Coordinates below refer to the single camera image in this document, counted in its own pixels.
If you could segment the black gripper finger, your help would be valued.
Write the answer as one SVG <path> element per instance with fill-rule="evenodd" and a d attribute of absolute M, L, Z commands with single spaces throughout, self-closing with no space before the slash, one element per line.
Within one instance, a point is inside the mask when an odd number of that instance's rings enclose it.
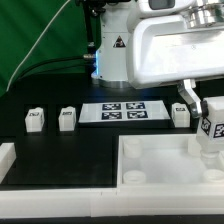
<path fill-rule="evenodd" d="M 181 80 L 178 83 L 178 93 L 189 105 L 193 118 L 207 117 L 209 114 L 206 100 L 201 100 L 194 89 L 196 83 L 194 79 Z"/>

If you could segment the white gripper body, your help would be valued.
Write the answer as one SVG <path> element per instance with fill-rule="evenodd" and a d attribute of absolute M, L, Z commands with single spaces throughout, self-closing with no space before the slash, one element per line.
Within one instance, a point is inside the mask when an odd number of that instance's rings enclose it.
<path fill-rule="evenodd" d="M 137 0 L 127 28 L 133 87 L 224 77 L 224 0 Z"/>

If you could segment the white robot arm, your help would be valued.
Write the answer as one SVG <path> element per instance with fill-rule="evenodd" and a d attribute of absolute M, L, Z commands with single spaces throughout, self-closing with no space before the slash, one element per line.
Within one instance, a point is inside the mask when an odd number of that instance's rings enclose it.
<path fill-rule="evenodd" d="M 177 85 L 194 117 L 209 113 L 198 81 L 224 77 L 224 0 L 76 0 L 100 18 L 92 80 L 107 87 Z"/>

